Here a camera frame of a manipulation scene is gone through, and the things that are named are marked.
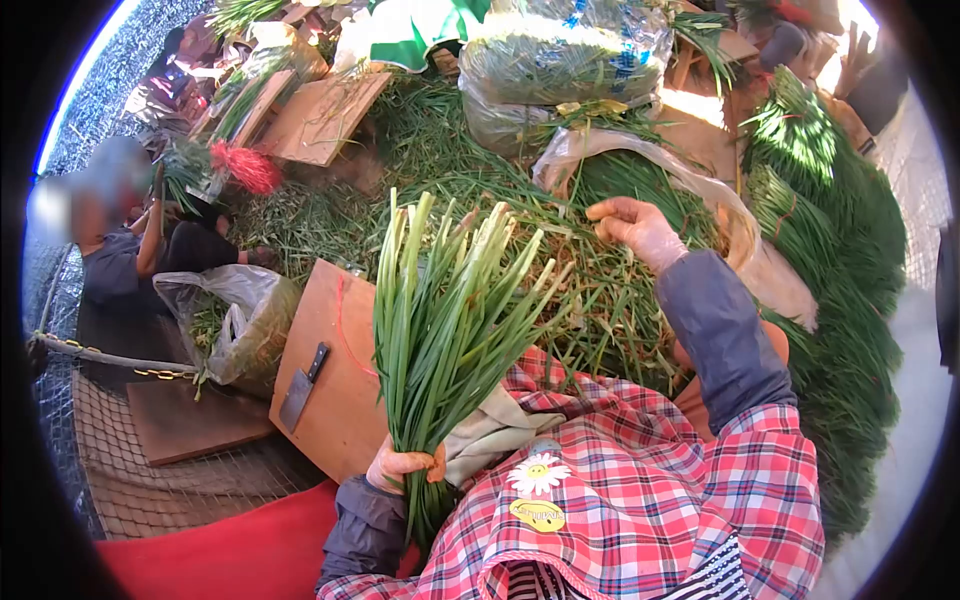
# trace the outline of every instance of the daisy patch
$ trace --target daisy patch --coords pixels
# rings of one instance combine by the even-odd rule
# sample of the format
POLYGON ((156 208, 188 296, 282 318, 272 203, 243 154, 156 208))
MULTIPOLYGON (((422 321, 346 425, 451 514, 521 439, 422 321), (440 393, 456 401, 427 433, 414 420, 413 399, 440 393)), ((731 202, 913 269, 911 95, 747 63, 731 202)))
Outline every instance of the daisy patch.
POLYGON ((550 488, 560 486, 560 480, 570 476, 570 467, 554 465, 560 458, 543 452, 526 459, 507 475, 507 481, 513 481, 511 486, 521 495, 547 495, 550 488))

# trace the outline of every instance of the red tassel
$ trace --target red tassel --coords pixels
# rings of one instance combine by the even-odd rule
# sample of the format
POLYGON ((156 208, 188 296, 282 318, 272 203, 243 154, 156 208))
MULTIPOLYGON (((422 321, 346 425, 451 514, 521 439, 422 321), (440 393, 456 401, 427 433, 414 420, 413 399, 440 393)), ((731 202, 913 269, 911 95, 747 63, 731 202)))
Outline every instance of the red tassel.
POLYGON ((214 169, 226 167, 253 194, 273 194, 283 182, 276 165, 251 148, 230 148, 220 139, 210 147, 210 157, 214 169))

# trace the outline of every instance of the red fabric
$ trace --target red fabric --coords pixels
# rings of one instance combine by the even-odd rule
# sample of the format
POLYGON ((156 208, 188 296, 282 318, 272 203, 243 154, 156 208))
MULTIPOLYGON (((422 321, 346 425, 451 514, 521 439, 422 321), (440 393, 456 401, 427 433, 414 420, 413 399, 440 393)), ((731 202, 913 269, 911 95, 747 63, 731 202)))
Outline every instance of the red fabric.
MULTIPOLYGON (((309 600, 337 521, 333 480, 204 527, 144 540, 97 543, 135 600, 309 600)), ((400 566, 417 561, 408 552, 400 566)))
POLYGON ((784 19, 791 23, 809 25, 813 22, 813 16, 810 14, 810 11, 792 4, 790 0, 779 0, 774 3, 774 8, 784 19))

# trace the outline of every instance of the yellow chain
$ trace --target yellow chain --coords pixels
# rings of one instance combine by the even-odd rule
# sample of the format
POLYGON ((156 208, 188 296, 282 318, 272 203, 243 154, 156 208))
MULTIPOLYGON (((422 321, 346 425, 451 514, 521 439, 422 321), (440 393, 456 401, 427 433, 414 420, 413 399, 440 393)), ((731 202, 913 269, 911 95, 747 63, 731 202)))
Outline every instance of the yellow chain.
MULTIPOLYGON (((64 344, 67 344, 68 346, 72 346, 76 349, 90 350, 91 352, 100 352, 101 354, 103 354, 103 352, 99 348, 94 348, 93 346, 83 347, 81 346, 80 342, 76 340, 62 340, 56 335, 54 335, 53 333, 40 333, 39 335, 46 336, 53 340, 57 340, 58 342, 63 342, 64 344)), ((176 379, 177 377, 182 377, 184 379, 193 379, 195 375, 195 373, 192 373, 192 372, 174 372, 174 371, 166 371, 166 370, 156 371, 154 369, 148 369, 146 371, 141 371, 140 369, 133 369, 133 372, 135 372, 138 375, 147 375, 147 376, 156 375, 157 379, 164 379, 164 380, 176 379)))

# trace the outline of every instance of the green cloth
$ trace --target green cloth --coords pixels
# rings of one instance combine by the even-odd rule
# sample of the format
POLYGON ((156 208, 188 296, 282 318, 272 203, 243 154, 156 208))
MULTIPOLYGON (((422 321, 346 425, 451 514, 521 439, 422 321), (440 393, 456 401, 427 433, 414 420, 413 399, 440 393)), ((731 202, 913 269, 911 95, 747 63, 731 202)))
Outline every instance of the green cloth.
POLYGON ((426 56, 442 41, 468 41, 483 23, 490 0, 383 0, 371 3, 377 31, 370 60, 413 73, 426 70, 426 56))

